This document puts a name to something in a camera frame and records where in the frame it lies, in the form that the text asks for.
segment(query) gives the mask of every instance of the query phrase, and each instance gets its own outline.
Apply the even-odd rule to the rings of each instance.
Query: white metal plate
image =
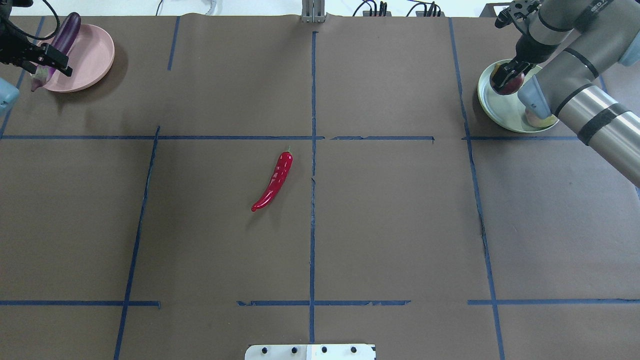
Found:
[[[375,360],[375,349],[368,344],[253,345],[244,360]]]

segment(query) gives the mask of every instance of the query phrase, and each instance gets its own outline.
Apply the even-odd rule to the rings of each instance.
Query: metal bracket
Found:
[[[324,22],[324,0],[302,0],[302,22]]]
[[[376,360],[376,346],[368,344],[253,345],[244,360]]]

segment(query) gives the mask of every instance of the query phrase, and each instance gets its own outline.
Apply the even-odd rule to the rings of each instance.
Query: eggplant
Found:
[[[78,13],[70,13],[62,22],[62,25],[60,25],[58,34],[51,42],[51,46],[55,47],[64,55],[68,55],[71,50],[71,46],[74,44],[74,41],[76,41],[76,37],[80,32],[81,23],[82,19]],[[38,65],[36,73],[31,77],[31,91],[34,92],[37,88],[48,83],[55,72],[56,69],[52,67]]]

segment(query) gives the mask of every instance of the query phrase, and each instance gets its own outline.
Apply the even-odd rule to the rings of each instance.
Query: red chili pepper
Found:
[[[278,158],[276,168],[273,169],[273,175],[271,176],[267,189],[264,190],[260,200],[251,207],[251,211],[262,209],[273,200],[276,194],[280,191],[282,184],[284,184],[284,181],[287,179],[287,174],[289,173],[292,162],[293,155],[291,155],[289,150],[280,154],[280,158]]]

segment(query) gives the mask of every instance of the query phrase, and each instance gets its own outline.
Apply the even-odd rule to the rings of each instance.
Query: white wall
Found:
[[[77,12],[80,15],[154,15],[159,0],[49,0],[59,15]],[[455,17],[477,17],[487,0],[441,0],[438,5]],[[326,11],[334,15],[351,16],[359,0],[326,0]],[[394,16],[405,16],[415,3],[389,0],[388,10]],[[206,13],[211,0],[164,0],[160,15]],[[299,15],[301,0],[218,0],[214,15]],[[12,15],[49,15],[42,0],[34,0],[30,8],[14,8]]]

